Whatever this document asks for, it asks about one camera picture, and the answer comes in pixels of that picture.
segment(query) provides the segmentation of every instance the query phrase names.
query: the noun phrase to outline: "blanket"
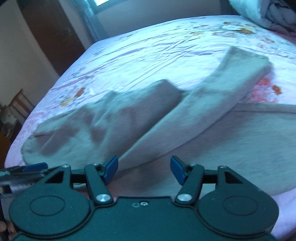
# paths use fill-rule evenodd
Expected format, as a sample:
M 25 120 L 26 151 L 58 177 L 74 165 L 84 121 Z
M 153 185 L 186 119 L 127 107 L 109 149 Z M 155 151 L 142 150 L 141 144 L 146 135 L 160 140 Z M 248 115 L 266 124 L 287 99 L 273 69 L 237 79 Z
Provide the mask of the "blanket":
M 296 13 L 283 0 L 229 0 L 243 17 L 259 26 L 296 37 Z
M 231 47 L 192 91 L 160 80 L 46 120 L 23 144 L 23 158 L 81 169 L 117 155 L 119 171 L 156 160 L 209 128 L 270 69 L 267 57 Z

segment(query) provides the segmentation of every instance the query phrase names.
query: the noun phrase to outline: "wall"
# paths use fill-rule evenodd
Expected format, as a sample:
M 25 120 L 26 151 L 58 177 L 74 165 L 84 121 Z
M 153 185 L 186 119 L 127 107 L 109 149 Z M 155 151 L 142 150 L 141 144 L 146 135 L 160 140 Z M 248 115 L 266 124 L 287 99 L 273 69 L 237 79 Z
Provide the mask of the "wall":
M 93 41 L 86 29 L 83 20 L 79 16 L 78 11 L 73 7 L 69 0 L 59 0 L 59 2 L 82 45 L 85 49 L 88 49 L 93 44 Z
M 220 0 L 127 0 L 97 17 L 111 37 L 174 19 L 221 14 Z
M 224 15 L 239 15 L 230 5 L 229 0 L 220 0 L 222 14 Z
M 16 0 L 0 7 L 0 103 L 9 104 L 21 88 L 37 104 L 58 74 L 40 49 Z

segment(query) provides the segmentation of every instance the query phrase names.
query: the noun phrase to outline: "door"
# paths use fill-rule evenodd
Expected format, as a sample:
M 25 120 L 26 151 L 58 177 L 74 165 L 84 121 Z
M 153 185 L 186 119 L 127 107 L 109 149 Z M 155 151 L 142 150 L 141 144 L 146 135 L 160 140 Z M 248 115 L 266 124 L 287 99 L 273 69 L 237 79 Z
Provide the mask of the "door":
M 0 169 L 4 168 L 4 162 L 9 147 L 10 141 L 0 132 Z
M 58 0 L 18 0 L 40 48 L 59 75 L 85 51 Z

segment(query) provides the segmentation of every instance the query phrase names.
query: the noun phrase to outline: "pink bedsheet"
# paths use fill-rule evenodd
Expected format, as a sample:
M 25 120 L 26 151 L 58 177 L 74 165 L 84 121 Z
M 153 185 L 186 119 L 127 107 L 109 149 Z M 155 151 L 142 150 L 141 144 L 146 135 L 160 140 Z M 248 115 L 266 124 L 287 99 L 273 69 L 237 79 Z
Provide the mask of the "pink bedsheet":
M 25 165 L 21 147 L 46 119 L 99 100 L 111 90 L 130 91 L 160 79 L 192 89 L 219 65 L 230 45 L 266 55 L 273 63 L 272 72 L 242 103 L 296 104 L 294 41 L 228 15 L 174 20 L 99 41 L 33 110 L 8 152 L 5 167 Z

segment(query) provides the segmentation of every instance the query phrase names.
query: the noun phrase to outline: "metal screw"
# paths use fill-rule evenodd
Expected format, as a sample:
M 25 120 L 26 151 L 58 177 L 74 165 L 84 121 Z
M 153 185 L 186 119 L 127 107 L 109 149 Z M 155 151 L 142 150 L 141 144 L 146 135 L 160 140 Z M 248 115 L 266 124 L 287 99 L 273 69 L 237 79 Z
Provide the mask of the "metal screw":
M 188 202 L 192 199 L 190 194 L 184 193 L 177 196 L 177 199 L 182 202 Z
M 140 205 L 142 206 L 147 206 L 149 203 L 148 202 L 140 202 Z
M 111 200 L 111 196 L 108 194 L 100 194 L 96 196 L 96 200 L 99 202 L 107 202 Z

